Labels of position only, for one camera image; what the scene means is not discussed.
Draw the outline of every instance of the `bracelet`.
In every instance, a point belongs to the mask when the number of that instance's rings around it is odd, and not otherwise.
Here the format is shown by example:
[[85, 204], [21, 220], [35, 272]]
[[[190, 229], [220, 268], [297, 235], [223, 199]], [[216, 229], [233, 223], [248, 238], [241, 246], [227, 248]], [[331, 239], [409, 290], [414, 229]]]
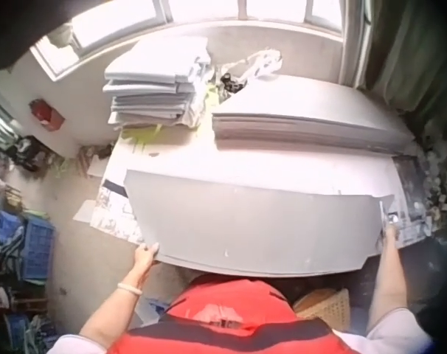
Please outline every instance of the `bracelet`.
[[141, 296], [143, 294], [143, 291], [141, 291], [140, 289], [137, 289], [137, 288], [133, 287], [132, 285], [123, 284], [121, 282], [119, 284], [117, 284], [117, 288], [118, 289], [122, 289], [122, 290], [126, 290], [129, 293], [132, 293], [132, 294], [137, 295], [137, 296]]

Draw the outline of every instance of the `stack of gray boards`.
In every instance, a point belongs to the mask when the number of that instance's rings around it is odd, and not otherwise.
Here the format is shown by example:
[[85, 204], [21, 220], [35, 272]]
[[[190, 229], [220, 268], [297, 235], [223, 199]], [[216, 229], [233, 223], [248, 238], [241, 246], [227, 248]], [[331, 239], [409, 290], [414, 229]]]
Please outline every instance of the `stack of gray boards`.
[[210, 64], [207, 39], [142, 40], [105, 69], [112, 125], [199, 124]]
[[232, 141], [308, 142], [400, 153], [413, 135], [393, 111], [353, 88], [272, 75], [220, 104], [212, 125], [218, 145]]

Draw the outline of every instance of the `white wall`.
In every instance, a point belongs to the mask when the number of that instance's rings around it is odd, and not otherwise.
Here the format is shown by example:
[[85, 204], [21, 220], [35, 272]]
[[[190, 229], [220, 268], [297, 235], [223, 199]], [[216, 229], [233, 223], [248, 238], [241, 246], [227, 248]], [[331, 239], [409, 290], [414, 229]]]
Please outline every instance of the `white wall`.
[[[342, 41], [331, 35], [301, 27], [262, 24], [253, 21], [211, 22], [171, 27], [147, 35], [198, 34], [209, 38], [215, 63], [239, 60], [257, 50], [271, 47], [283, 54], [281, 74], [336, 82], [339, 76]], [[79, 144], [104, 143], [117, 136], [107, 125], [110, 97], [102, 93], [103, 72], [136, 40], [89, 58], [65, 77], [52, 81], [31, 52], [23, 56], [11, 73], [0, 72], [0, 94], [10, 102], [14, 117], [43, 143], [71, 156]], [[59, 132], [49, 133], [32, 117], [28, 102], [44, 98], [66, 122]]]

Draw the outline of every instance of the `gray cardboard sheet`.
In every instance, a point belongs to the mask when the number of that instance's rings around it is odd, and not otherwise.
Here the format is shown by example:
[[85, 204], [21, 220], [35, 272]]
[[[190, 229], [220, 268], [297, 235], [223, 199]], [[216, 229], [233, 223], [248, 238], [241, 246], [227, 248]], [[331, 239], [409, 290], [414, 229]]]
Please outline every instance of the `gray cardboard sheet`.
[[377, 253], [380, 198], [313, 195], [135, 170], [127, 172], [125, 189], [145, 242], [159, 242], [158, 260], [173, 265], [297, 277], [360, 269]]

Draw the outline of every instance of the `hand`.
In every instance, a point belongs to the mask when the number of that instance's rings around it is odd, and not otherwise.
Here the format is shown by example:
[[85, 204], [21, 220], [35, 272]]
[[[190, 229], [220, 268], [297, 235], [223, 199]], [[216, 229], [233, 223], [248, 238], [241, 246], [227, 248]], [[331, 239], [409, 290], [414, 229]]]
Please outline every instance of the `hand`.
[[395, 241], [398, 238], [398, 228], [392, 224], [387, 225], [384, 231], [384, 237], [387, 244], [395, 245]]
[[155, 261], [158, 250], [158, 243], [155, 243], [151, 247], [147, 247], [144, 243], [138, 246], [135, 250], [134, 270], [143, 275], [147, 274]]

